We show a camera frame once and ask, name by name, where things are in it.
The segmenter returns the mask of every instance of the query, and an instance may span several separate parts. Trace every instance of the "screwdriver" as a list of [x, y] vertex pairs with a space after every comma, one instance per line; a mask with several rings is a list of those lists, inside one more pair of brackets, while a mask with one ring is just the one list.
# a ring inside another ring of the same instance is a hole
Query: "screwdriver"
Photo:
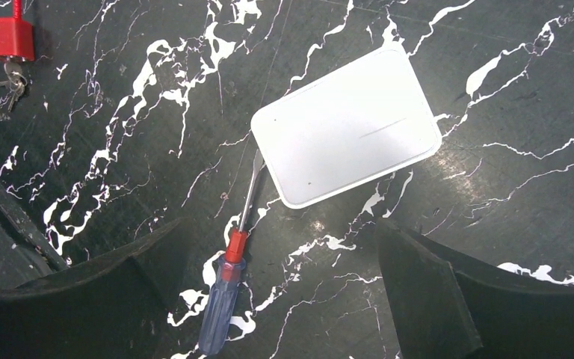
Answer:
[[208, 305], [203, 314], [203, 323], [199, 334], [199, 350], [205, 355], [216, 355], [226, 342], [229, 321], [238, 294], [238, 282], [241, 272], [245, 269], [243, 250], [249, 233], [245, 230], [245, 222], [252, 205], [252, 197], [256, 189], [256, 179], [263, 166], [263, 157], [259, 150], [254, 155], [252, 179], [247, 190], [245, 207], [235, 228], [229, 237], [226, 253], [217, 260], [219, 269], [217, 281], [210, 289]]

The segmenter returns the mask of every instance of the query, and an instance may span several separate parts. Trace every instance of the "black marble surface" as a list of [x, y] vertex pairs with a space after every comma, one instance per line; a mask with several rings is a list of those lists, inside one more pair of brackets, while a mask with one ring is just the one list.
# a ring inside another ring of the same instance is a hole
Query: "black marble surface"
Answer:
[[157, 358], [200, 356], [212, 261], [250, 178], [253, 113], [386, 41], [408, 51], [441, 149], [298, 211], [265, 174], [222, 356], [395, 358], [371, 240], [381, 216], [574, 285], [574, 1], [24, 2], [38, 60], [12, 113], [0, 89], [9, 192], [70, 263], [196, 218]]

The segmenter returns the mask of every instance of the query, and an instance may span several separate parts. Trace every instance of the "padlock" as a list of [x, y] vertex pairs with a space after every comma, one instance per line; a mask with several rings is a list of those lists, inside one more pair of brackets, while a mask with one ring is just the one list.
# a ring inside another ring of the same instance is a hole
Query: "padlock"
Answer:
[[34, 60], [32, 26], [21, 19], [21, 1], [14, 0], [12, 17], [0, 17], [0, 58]]

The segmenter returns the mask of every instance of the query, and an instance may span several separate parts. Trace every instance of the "white router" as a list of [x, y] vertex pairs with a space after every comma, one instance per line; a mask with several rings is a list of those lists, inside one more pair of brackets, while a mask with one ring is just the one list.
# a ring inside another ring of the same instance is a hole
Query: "white router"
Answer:
[[261, 108], [251, 126], [280, 198], [292, 209], [426, 159], [441, 146], [398, 43]]

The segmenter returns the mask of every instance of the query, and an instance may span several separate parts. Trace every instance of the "blue screwdriver handle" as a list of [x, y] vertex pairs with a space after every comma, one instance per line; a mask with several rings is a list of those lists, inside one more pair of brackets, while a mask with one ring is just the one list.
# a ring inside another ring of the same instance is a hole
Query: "blue screwdriver handle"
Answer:
[[199, 350], [205, 355], [216, 355], [226, 342], [229, 321], [238, 294], [239, 278], [245, 268], [245, 260], [231, 263], [226, 261], [224, 255], [221, 255], [217, 262], [217, 281], [210, 289], [199, 334]]

